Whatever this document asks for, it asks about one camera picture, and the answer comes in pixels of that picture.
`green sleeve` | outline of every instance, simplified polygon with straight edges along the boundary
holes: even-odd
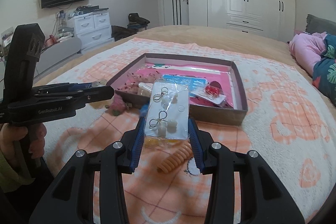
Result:
[[[28,185],[33,181],[34,179],[25,179],[15,172],[0,150],[0,187],[4,193],[15,191],[21,185]]]

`drawer handle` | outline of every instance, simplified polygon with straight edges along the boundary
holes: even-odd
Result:
[[[98,40],[99,38],[101,38],[101,34],[95,35],[94,37],[92,37],[93,40]]]

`drawer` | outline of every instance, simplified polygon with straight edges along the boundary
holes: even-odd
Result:
[[[227,29],[232,29],[232,30],[236,30],[236,31],[244,32],[244,33],[256,34],[256,35],[260,35],[261,37],[265,36],[265,33],[262,30],[253,29],[253,28],[249,28],[249,27],[245,27],[241,25],[227,23],[226,27]]]
[[[238,15],[228,14],[229,24],[242,25],[254,29],[263,30],[263,21],[255,18],[242,17]]]
[[[76,34],[87,32],[95,28],[93,16],[80,17],[75,19]]]
[[[91,32],[80,33],[77,37],[82,41],[82,49],[100,43],[111,38],[112,28],[110,25],[95,29]]]
[[[109,13],[101,13],[101,14],[93,15],[93,20],[94,20],[95,28],[110,25]]]

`packaged earrings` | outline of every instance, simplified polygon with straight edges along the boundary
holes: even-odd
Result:
[[[186,140],[188,138],[188,85],[157,79],[152,87],[144,132],[147,137]]]

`screw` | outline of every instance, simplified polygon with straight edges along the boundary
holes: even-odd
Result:
[[[123,143],[122,143],[122,142],[115,142],[115,143],[113,144],[113,147],[114,147],[115,149],[122,148],[122,147],[123,147]]]
[[[85,154],[85,151],[84,151],[84,150],[78,150],[78,151],[76,152],[76,157],[80,158],[80,157],[84,156],[84,154]]]
[[[250,155],[250,157],[252,157],[252,158],[256,158],[256,157],[258,157],[258,152],[257,151],[254,151],[254,150],[251,150],[250,152],[249,152],[249,155]]]
[[[222,147],[220,143],[213,143],[211,146],[213,149],[220,149]]]

